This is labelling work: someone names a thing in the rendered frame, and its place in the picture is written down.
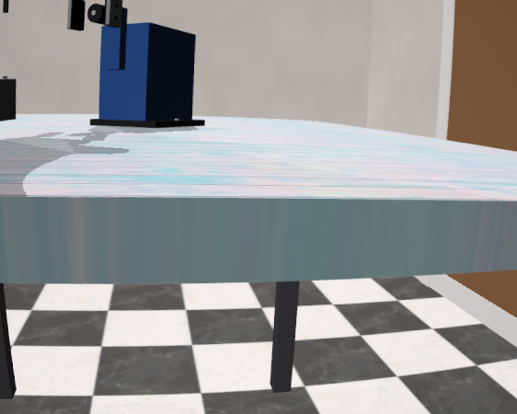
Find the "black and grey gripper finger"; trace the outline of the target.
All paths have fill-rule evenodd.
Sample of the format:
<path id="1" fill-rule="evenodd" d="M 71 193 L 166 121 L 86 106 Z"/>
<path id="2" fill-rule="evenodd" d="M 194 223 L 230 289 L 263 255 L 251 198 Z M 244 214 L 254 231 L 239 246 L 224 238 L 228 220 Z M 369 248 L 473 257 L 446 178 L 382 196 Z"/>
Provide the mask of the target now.
<path id="1" fill-rule="evenodd" d="M 84 30 L 85 25 L 84 0 L 68 0 L 67 28 L 73 30 Z"/>
<path id="2" fill-rule="evenodd" d="M 121 27 L 122 0 L 105 0 L 104 26 Z"/>

